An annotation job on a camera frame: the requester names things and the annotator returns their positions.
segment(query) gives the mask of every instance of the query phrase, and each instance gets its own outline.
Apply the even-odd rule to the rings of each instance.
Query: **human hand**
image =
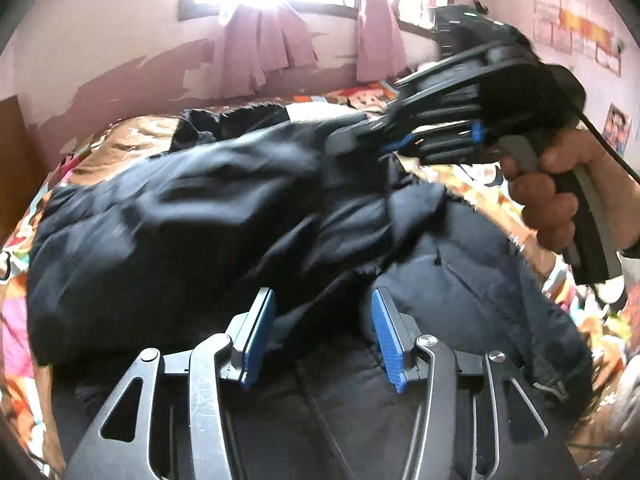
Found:
[[[522,219],[538,230],[538,243],[560,252],[575,233],[573,217],[578,199],[572,193],[557,193],[550,175],[564,173],[584,164],[603,203],[614,235],[616,248],[627,248],[640,235],[640,186],[606,152],[590,132],[561,130],[540,156],[544,172],[522,173],[513,157],[506,156],[500,166],[510,181],[511,197],[524,206]]]

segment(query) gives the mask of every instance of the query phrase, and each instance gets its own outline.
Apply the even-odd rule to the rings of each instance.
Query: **screw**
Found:
[[[438,338],[436,336],[428,335],[428,334],[421,335],[418,338],[418,344],[427,346],[427,347],[436,346],[438,344]]]
[[[499,350],[491,350],[489,352],[489,359],[491,359],[491,361],[493,361],[494,363],[503,363],[506,357]]]
[[[158,350],[156,350],[155,348],[145,348],[142,352],[140,352],[140,359],[142,359],[145,363],[153,361],[156,357],[158,357]]]

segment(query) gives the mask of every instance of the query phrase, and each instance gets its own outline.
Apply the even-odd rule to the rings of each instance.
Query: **poster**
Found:
[[[613,104],[609,107],[607,121],[604,124],[602,136],[609,143],[616,153],[620,156],[624,155],[626,142],[629,140],[631,131],[631,121],[629,116],[623,113]]]

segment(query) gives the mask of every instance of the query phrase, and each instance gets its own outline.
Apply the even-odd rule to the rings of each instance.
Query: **blue gripper pad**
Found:
[[[385,362],[386,375],[396,387],[396,391],[401,394],[406,390],[408,382],[404,373],[404,352],[387,304],[378,288],[371,295],[371,317]]]
[[[242,355],[240,384],[244,389],[249,389],[249,387],[258,380],[258,374],[262,367],[262,359],[267,349],[267,341],[275,316],[275,294],[270,289],[260,306],[260,313],[258,314],[254,329],[249,337],[249,342]]]

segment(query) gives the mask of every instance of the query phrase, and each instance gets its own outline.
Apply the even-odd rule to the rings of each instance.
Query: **finger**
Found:
[[[540,156],[542,170],[551,174],[569,171],[576,164],[587,164],[606,152],[591,132],[565,129],[558,132]]]
[[[516,159],[509,155],[500,159],[500,169],[507,180],[513,180],[521,173]]]
[[[509,184],[509,195],[522,205],[544,204],[555,194],[554,180],[544,173],[527,173]]]
[[[545,249],[560,253],[574,239],[575,224],[569,221],[555,228],[541,229],[538,231],[538,244]]]
[[[578,199],[572,193],[555,195],[542,206],[526,206],[522,220],[532,229],[558,227],[569,222],[578,212]]]

